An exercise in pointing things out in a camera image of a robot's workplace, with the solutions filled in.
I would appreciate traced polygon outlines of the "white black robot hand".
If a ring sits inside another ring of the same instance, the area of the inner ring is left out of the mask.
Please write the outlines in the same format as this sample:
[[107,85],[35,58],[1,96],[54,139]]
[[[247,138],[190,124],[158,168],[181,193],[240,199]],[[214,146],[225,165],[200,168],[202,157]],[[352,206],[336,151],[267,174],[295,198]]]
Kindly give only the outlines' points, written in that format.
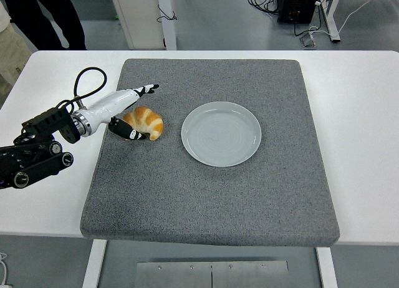
[[135,89],[118,90],[101,98],[89,108],[76,110],[72,117],[81,125],[80,135],[91,136],[102,123],[111,122],[114,116],[128,109],[144,94],[152,94],[158,87],[158,84],[150,84]]

